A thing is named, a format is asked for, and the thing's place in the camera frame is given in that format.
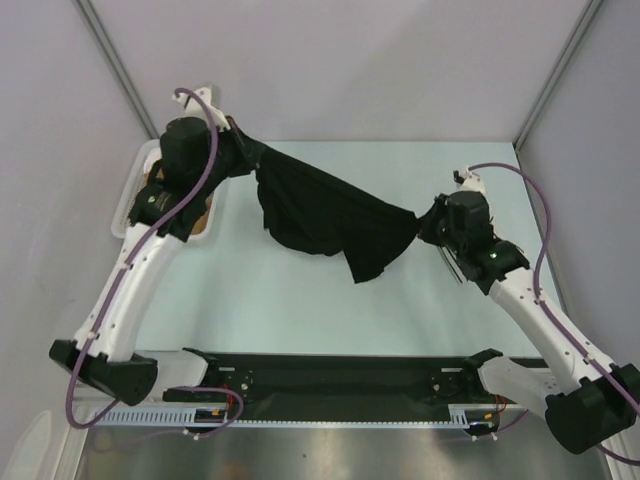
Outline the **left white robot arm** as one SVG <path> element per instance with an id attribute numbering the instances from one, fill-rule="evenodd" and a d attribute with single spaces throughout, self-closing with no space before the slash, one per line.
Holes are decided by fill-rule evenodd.
<path id="1" fill-rule="evenodd" d="M 205 358 L 179 350 L 161 355 L 136 349 L 147 310 L 178 254 L 210 233 L 217 189 L 255 165 L 232 118 L 207 87 L 178 88 L 181 115 L 159 140 L 159 156 L 147 162 L 144 185 L 134 194 L 116 263 L 95 306 L 68 340 L 56 340 L 50 359 L 69 375 L 65 407 L 78 386 L 90 387 L 111 405 L 136 406 L 186 389 L 214 397 L 221 376 Z"/>

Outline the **black tank top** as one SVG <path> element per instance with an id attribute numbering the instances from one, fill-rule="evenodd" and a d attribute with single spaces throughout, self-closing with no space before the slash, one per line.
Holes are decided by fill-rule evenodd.
<path id="1" fill-rule="evenodd" d="M 379 277 L 419 232 L 416 214 L 239 134 L 255 165 L 263 228 L 282 246 L 345 256 L 355 283 Z"/>

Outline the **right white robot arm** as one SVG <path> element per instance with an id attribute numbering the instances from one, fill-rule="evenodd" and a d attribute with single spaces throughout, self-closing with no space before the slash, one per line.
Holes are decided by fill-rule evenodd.
<path id="1" fill-rule="evenodd" d="M 543 419 L 567 451 L 581 454 L 632 427 L 639 418 L 639 370 L 617 365 L 590 341 L 544 291 L 543 260 L 501 238 L 478 167 L 454 172 L 456 189 L 440 194 L 421 218 L 418 237 L 436 246 L 460 281 L 475 284 L 534 345 L 549 372 L 483 351 L 461 376 L 473 401 L 491 394 Z"/>

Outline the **striped white tank top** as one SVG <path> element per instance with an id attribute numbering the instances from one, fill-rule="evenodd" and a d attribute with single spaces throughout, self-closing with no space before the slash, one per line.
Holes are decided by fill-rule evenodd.
<path id="1" fill-rule="evenodd" d="M 464 284 L 466 282 L 466 277 L 464 276 L 464 274 L 460 270 L 460 267 L 458 266 L 454 256 L 451 254 L 450 250 L 447 247 L 439 247 L 438 250 L 440 252 L 440 255 L 441 255 L 443 261 L 445 262 L 445 264 L 447 265 L 449 271 L 453 275 L 455 281 L 458 284 Z"/>

